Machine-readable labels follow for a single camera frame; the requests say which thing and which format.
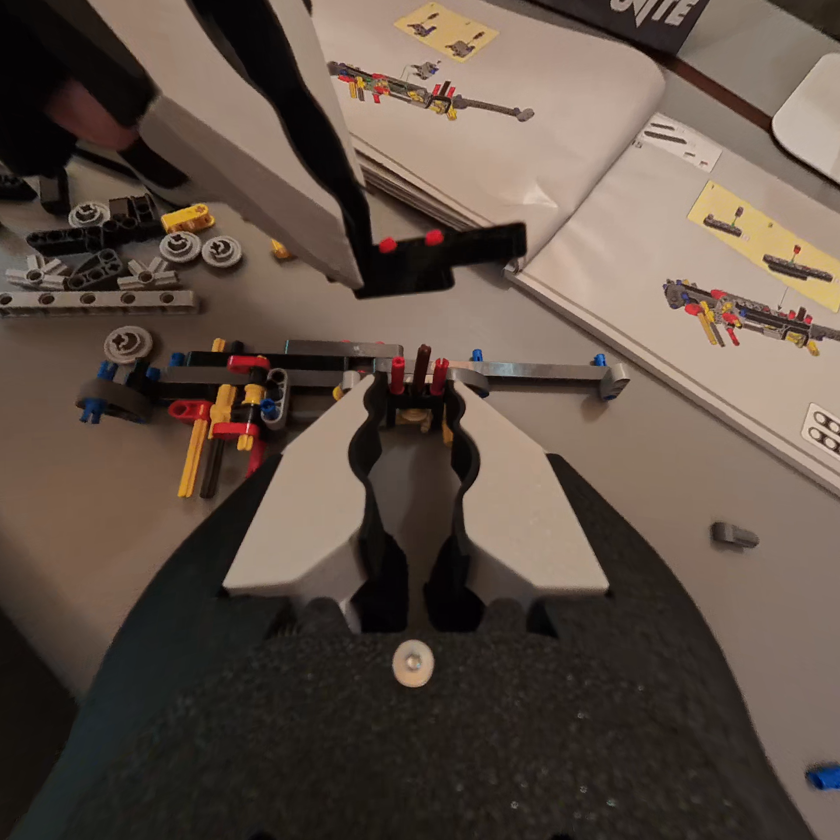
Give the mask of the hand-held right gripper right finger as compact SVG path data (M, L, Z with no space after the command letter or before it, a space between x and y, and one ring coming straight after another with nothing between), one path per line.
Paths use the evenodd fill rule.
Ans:
M423 587L432 626L471 632L493 602L528 615L547 599L608 593L550 454L463 382L447 383L444 406L460 483Z

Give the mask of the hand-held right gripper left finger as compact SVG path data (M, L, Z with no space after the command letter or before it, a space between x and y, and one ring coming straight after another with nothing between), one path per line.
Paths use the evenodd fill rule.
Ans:
M386 374L369 374L286 446L226 593L286 597L296 608L329 598L363 632L406 629L406 556L383 526L370 481L389 396Z

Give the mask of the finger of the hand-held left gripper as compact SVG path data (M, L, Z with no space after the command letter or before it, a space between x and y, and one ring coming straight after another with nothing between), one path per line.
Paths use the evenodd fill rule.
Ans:
M305 150L336 197L364 197L364 179L343 118L311 11L299 1L268 1L290 53L292 86L301 101Z
M94 1L156 96L142 139L330 280L362 287L364 197L336 197L303 150L291 55L267 2Z

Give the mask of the partly built lego model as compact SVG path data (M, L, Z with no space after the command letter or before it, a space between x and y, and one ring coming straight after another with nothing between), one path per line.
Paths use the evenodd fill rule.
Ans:
M592 389L605 402L618 397L629 380L619 364L599 353L588 364L541 364L432 359L426 345L414 356L400 344L290 339L278 353L247 350L241 342L216 339L209 351L174 353L162 368L150 364L151 336L135 327L113 331L95 377L80 387L80 421L99 424L113 417L148 424L156 410L191 429L177 496L216 496L224 455L236 449L248 457L246 477L261 466L269 440L293 419L296 396L339 401L367 375L383 373L386 427L412 425L423 433L441 431L447 445L445 384L461 382L479 396L494 385L572 385Z

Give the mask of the black beam with red pins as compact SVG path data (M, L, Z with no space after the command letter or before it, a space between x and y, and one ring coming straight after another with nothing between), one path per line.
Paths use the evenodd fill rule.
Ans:
M464 232L429 231L423 237L392 237L372 245L363 258L363 285L353 290L360 300L407 297L446 291L455 284L454 268L508 264L528 250L523 222Z

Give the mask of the pile of loose lego pieces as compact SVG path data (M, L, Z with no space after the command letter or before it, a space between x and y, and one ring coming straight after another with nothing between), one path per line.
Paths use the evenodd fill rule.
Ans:
M194 229L168 232L171 213L139 184L72 162L69 210L2 199L2 375L14 364L63 369L103 359L108 333L142 327L167 350L216 338L253 343L264 321L247 288L246 227L203 204Z

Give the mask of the dark grey lego connector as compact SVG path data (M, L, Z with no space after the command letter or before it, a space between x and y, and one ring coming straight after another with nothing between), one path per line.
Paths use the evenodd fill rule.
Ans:
M725 521L715 521L710 525L710 538L714 543L738 550L752 550L760 545L756 533Z

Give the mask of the person's left hand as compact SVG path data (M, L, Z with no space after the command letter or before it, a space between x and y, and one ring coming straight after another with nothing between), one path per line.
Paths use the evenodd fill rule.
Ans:
M45 115L77 139L110 151L125 151L140 139L123 126L77 80L64 82L47 100Z

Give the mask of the building instruction booklet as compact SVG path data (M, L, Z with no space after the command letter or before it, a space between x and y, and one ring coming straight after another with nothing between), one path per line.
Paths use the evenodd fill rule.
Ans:
M523 222L507 272L838 492L838 207L659 109L656 64L486 2L314 2L371 182Z

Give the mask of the cardboard box with yellow car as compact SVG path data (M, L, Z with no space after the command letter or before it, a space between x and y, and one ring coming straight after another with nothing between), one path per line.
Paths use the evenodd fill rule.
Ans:
M667 56L676 56L708 1L535 1L535 4Z

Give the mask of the white metal document stand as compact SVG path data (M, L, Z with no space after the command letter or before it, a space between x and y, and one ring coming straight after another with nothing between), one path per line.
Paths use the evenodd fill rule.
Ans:
M826 54L772 117L771 132L790 156L839 184L839 54Z

